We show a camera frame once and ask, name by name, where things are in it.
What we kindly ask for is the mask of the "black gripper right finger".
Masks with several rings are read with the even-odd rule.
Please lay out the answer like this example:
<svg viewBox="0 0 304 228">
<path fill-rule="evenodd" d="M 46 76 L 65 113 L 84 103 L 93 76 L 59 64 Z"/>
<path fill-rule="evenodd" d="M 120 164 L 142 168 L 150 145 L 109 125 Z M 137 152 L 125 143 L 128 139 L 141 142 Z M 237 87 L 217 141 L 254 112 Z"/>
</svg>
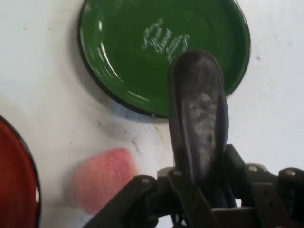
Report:
<svg viewBox="0 0 304 228">
<path fill-rule="evenodd" d="M 229 185 L 242 208 L 251 208 L 257 228 L 304 226 L 304 171 L 288 167 L 278 175 L 263 165 L 245 163 L 231 144 L 225 149 Z"/>
</svg>

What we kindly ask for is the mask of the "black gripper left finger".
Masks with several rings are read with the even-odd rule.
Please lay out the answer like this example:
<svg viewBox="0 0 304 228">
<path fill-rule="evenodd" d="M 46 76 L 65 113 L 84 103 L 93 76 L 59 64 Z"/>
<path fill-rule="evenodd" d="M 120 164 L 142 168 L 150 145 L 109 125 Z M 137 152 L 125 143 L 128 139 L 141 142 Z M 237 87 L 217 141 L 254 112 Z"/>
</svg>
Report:
<svg viewBox="0 0 304 228">
<path fill-rule="evenodd" d="M 215 215 L 202 192 L 178 169 L 155 179 L 134 177 L 84 226 L 86 228 L 154 228 L 170 215 L 175 228 L 185 221 L 189 228 L 215 227 Z"/>
</svg>

